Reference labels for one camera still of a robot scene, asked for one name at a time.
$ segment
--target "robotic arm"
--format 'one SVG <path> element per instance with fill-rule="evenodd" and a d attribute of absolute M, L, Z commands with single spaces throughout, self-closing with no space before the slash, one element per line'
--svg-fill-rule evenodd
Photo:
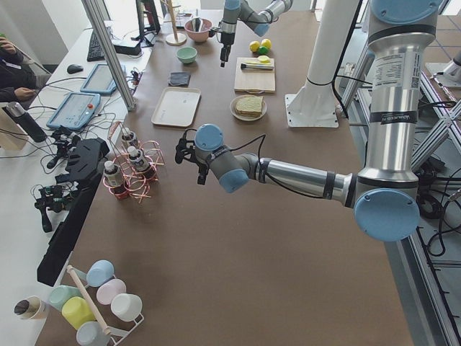
<path fill-rule="evenodd" d="M 263 36 L 279 15 L 291 8 L 293 0 L 275 0 L 268 7 L 256 13 L 246 0 L 225 0 L 223 20 L 214 31 L 220 32 L 221 43 L 221 67 L 229 59 L 231 46 L 236 36 L 237 21 L 240 19 L 248 25 L 258 36 Z"/>
<path fill-rule="evenodd" d="M 202 172 L 210 169 L 227 192 L 249 179 L 272 182 L 353 208 L 357 224 L 373 238 L 397 241 L 412 234 L 419 222 L 415 201 L 418 178 L 411 171 L 411 154 L 422 53 L 435 38 L 441 1 L 408 2 L 411 4 L 406 4 L 404 13 L 402 6 L 397 9 L 397 0 L 371 3 L 368 45 L 375 54 L 376 71 L 367 160 L 357 175 L 325 172 L 255 154 L 234 156 L 224 145 L 219 127 L 211 124 L 200 127 L 193 141 L 188 141 L 185 133 L 176 147 L 176 157 L 193 153 L 189 161 L 202 167 Z"/>

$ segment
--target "computer mouse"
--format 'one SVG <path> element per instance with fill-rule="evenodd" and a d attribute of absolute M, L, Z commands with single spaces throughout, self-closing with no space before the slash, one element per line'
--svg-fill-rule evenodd
<path fill-rule="evenodd" d="M 76 74 L 77 72 L 80 72 L 80 71 L 83 71 L 83 70 L 84 70 L 83 66 L 76 65 L 74 63 L 72 65 L 67 66 L 67 73 L 68 74 Z"/>

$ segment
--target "keyboard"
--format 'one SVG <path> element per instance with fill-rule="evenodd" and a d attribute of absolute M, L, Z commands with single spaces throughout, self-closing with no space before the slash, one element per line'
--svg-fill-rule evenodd
<path fill-rule="evenodd" d="M 86 61 L 99 61 L 104 60 L 104 52 L 102 51 L 102 47 L 99 44 L 98 38 L 94 34 L 91 33 L 91 37 L 89 39 L 89 48 L 88 48 L 88 55 L 86 56 Z"/>

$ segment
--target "sandwich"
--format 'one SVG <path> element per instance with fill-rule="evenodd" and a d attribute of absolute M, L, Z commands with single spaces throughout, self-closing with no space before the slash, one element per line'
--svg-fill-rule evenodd
<path fill-rule="evenodd" d="M 247 96 L 236 103 L 236 113 L 246 117 L 258 117 L 262 114 L 262 96 Z"/>

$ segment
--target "brown table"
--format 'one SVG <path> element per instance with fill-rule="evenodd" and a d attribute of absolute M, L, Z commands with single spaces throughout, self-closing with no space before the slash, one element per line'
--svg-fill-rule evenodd
<path fill-rule="evenodd" d="M 202 16 L 218 23 L 215 12 Z M 195 165 L 174 163 L 183 130 L 151 124 L 170 72 L 190 71 L 189 86 L 202 92 L 194 127 L 219 125 L 229 146 L 266 133 L 266 157 L 358 172 L 347 121 L 340 120 L 338 129 L 287 127 L 283 97 L 304 84 L 317 29 L 310 12 L 287 13 L 272 25 L 267 37 L 277 92 L 265 96 L 268 112 L 254 123 L 229 110 L 236 58 L 250 56 L 248 44 L 257 39 L 248 28 L 238 24 L 225 68 L 219 67 L 215 39 L 187 41 L 199 51 L 191 66 L 181 65 L 178 48 L 164 36 L 157 40 L 126 125 L 161 144 L 166 166 L 159 169 L 153 197 L 140 205 L 117 201 L 100 188 L 71 258 L 82 270 L 110 260 L 128 293 L 143 299 L 146 320 L 125 346 L 413 344 L 384 246 L 358 229 L 352 210 L 256 182 L 229 195 L 211 174 L 199 186 Z M 107 308 L 102 312 L 116 323 Z M 36 345 L 74 340 L 75 330 L 51 311 Z"/>

